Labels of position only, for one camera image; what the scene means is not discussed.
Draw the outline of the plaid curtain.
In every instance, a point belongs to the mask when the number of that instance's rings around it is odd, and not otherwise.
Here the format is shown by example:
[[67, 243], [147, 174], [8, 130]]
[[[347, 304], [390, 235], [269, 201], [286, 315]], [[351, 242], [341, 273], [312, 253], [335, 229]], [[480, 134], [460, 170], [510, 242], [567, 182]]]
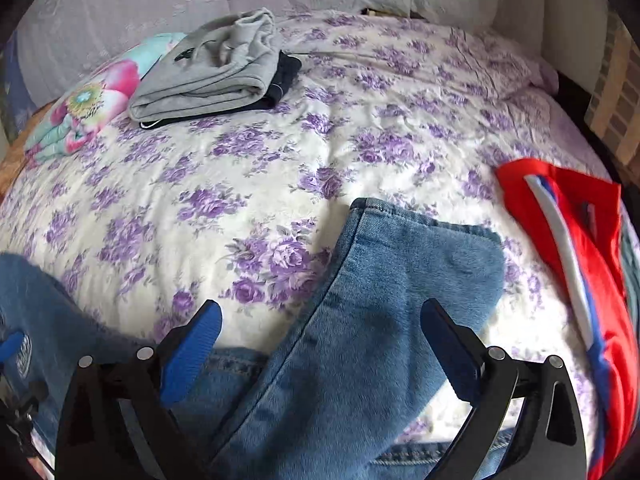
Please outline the plaid curtain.
[[639, 171], [639, 47], [614, 12], [608, 12], [603, 58], [585, 123], [615, 158]]

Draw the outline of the blue denim jeans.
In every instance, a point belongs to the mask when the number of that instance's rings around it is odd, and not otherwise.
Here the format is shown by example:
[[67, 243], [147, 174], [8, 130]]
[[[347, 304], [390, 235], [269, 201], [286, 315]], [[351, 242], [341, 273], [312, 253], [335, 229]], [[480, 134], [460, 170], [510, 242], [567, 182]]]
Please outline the blue denim jeans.
[[[396, 439], [445, 376], [420, 314], [434, 299], [478, 330], [503, 286], [500, 237], [360, 198], [321, 276], [303, 276], [301, 252], [284, 280], [308, 302], [277, 348], [262, 354], [214, 344], [189, 394], [170, 408], [205, 479], [421, 479], [425, 444]], [[130, 360], [188, 324], [202, 304], [176, 292], [156, 343], [112, 332], [64, 287], [19, 255], [1, 257], [1, 333], [19, 330], [27, 352], [9, 365], [15, 387], [48, 388], [42, 432], [56, 441], [78, 361]]]

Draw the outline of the purple floral bed sheet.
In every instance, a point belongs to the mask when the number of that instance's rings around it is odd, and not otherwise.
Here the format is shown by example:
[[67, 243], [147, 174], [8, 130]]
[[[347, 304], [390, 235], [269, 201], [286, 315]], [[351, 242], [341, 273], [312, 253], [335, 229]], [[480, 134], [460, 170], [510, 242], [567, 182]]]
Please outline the purple floral bed sheet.
[[597, 396], [566, 292], [503, 206], [520, 158], [606, 178], [566, 85], [491, 32], [333, 11], [280, 24], [302, 62], [272, 110], [144, 130], [120, 114], [78, 152], [26, 165], [1, 203], [1, 246], [58, 278], [99, 322], [156, 337], [176, 292], [224, 302], [222, 340], [272, 348], [320, 276], [349, 204], [376, 197], [497, 232], [503, 295], [487, 333], [517, 356], [568, 359], [594, 447]]

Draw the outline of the brown pillow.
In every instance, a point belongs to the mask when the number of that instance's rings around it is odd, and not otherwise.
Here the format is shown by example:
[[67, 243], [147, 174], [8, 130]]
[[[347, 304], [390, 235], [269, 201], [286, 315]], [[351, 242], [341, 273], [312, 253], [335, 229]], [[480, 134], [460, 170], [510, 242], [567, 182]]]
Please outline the brown pillow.
[[11, 186], [26, 165], [24, 145], [27, 138], [52, 105], [53, 102], [49, 102], [35, 111], [35, 114], [26, 122], [25, 128], [20, 132], [17, 139], [10, 145], [6, 157], [2, 160], [0, 166], [0, 203], [6, 198]]

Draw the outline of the red white blue garment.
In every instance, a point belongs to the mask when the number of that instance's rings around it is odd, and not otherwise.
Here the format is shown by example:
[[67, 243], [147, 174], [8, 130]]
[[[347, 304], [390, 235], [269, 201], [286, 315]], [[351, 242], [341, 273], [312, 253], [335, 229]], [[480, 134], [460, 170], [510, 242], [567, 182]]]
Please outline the red white blue garment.
[[534, 158], [501, 165], [506, 210], [561, 282], [587, 350], [599, 422], [588, 478], [601, 478], [639, 418], [639, 343], [628, 311], [620, 186]]

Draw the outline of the floral folded quilt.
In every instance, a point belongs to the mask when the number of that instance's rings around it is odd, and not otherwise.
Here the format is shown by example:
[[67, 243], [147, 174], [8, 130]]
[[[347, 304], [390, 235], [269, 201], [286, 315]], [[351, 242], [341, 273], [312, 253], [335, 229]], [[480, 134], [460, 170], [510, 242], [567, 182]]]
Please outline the floral folded quilt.
[[27, 158], [40, 164], [78, 152], [126, 112], [144, 76], [185, 36], [166, 32], [146, 38], [68, 90], [27, 138]]

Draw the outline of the folded grey sweatshirt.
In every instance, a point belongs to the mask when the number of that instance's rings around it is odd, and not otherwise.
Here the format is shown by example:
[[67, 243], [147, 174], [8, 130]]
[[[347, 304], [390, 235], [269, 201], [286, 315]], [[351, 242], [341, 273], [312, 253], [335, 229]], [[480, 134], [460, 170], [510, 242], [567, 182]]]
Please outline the folded grey sweatshirt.
[[270, 10], [216, 18], [154, 64], [129, 100], [129, 117], [148, 124], [254, 104], [277, 73], [279, 56]]

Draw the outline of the folded black garment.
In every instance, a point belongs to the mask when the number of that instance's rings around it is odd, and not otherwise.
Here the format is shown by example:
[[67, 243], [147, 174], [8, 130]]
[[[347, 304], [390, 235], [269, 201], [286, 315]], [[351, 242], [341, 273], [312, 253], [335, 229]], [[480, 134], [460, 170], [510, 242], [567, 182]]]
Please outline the folded black garment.
[[[302, 62], [300, 62], [298, 58], [294, 58], [294, 56], [280, 52], [277, 70], [270, 81], [266, 93], [258, 101], [244, 106], [228, 107], [226, 110], [220, 110], [219, 112], [190, 116], [189, 118], [201, 119], [208, 116], [247, 112], [248, 110], [272, 110], [286, 96], [288, 90], [291, 89], [292, 83], [294, 82], [294, 79], [301, 67]], [[189, 118], [168, 118], [156, 120], [155, 122], [139, 122], [139, 126], [144, 130], [151, 130], [160, 128], [160, 126], [173, 124], [174, 122], [183, 122]]]

